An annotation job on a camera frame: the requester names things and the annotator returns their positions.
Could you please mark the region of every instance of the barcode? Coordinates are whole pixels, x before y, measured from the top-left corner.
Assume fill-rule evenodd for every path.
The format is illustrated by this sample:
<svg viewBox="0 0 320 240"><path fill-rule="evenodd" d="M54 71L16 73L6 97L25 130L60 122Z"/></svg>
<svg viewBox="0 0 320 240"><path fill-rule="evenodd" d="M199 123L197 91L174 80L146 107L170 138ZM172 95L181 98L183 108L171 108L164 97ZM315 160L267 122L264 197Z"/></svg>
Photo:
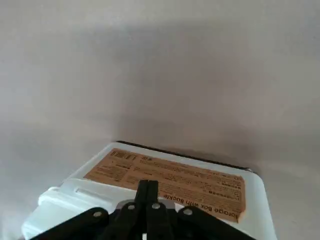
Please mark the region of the barcode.
<svg viewBox="0 0 320 240"><path fill-rule="evenodd" d="M119 159L126 159L126 160L129 160L132 158L132 160L135 160L137 155L134 155L134 154L131 154L131 153L126 153L126 152L123 152L123 151L113 151L111 153L111 156L113 157L117 157Z"/></svg>
<svg viewBox="0 0 320 240"><path fill-rule="evenodd" d="M151 160L152 160L152 158L151 158L151 157L148 157L148 156L143 156L142 159L143 159L143 160L148 160L148 161L151 161Z"/></svg>

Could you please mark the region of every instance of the screw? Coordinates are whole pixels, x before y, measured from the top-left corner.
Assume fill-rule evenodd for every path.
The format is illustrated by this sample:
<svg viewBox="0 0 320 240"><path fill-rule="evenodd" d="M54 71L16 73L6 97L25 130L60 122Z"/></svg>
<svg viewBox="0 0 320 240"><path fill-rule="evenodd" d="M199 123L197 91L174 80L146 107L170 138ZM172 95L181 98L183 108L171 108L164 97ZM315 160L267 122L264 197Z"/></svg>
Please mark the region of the screw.
<svg viewBox="0 0 320 240"><path fill-rule="evenodd" d="M98 218L98 217L100 217L102 215L102 212L100 212L100 211L96 211L94 214L93 214L93 216L95 217L95 218Z"/></svg>
<svg viewBox="0 0 320 240"><path fill-rule="evenodd" d="M133 209L135 209L135 208L136 208L135 205L129 205L129 206L128 206L128 209L129 209L129 210L133 210Z"/></svg>
<svg viewBox="0 0 320 240"><path fill-rule="evenodd" d="M185 210L183 211L183 213L184 213L185 215L190 216L190 215L192 215L192 210L187 208L187 209L185 209Z"/></svg>
<svg viewBox="0 0 320 240"><path fill-rule="evenodd" d="M152 208L153 209L159 209L160 208L160 204L156 202L156 203L152 204Z"/></svg>

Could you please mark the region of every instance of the white backdrop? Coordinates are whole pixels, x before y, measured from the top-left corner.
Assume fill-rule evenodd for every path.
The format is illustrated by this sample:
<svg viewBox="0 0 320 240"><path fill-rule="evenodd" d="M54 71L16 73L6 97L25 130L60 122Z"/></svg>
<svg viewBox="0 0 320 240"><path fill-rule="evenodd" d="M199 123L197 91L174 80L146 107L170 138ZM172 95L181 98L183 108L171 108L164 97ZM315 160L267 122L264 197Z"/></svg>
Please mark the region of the white backdrop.
<svg viewBox="0 0 320 240"><path fill-rule="evenodd" d="M110 141L250 167L317 239L320 2L0 1L0 236Z"/></svg>

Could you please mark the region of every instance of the brown label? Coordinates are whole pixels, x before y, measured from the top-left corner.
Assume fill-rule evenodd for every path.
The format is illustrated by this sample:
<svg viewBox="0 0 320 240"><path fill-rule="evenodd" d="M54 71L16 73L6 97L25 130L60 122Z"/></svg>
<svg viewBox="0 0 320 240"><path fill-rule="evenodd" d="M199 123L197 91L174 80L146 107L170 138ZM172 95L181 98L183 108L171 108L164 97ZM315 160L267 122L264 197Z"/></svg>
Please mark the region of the brown label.
<svg viewBox="0 0 320 240"><path fill-rule="evenodd" d="M183 206L196 206L225 220L238 222L246 209L241 176L114 148L84 178L137 190L140 180L157 180L158 196Z"/></svg>

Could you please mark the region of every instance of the white storage box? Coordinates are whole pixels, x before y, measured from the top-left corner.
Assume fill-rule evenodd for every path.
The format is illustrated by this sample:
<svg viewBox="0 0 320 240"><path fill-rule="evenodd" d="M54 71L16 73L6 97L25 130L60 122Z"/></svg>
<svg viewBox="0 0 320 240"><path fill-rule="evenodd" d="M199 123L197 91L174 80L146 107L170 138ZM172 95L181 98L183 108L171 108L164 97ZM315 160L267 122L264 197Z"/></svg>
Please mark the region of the white storage box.
<svg viewBox="0 0 320 240"><path fill-rule="evenodd" d="M147 149L129 143L114 142L65 179L61 186L51 187L39 197L38 207L22 226L22 233L26 240L90 208L102 207L112 213L118 202L135 197L135 190L101 183L101 181L95 181L92 178L88 179L90 178L88 173L113 149L131 152L137 156L144 155L150 158L167 160L174 162L173 164L194 166L208 172L218 171L223 174L242 177L245 186L245 196L243 196L245 197L245 211L241 214L238 222L227 220L227 218L221 218L221 220L257 240L277 239L264 183L255 173L245 169ZM186 205L186 202L190 203L191 201L176 202L176 209L179 210L183 205Z"/></svg>

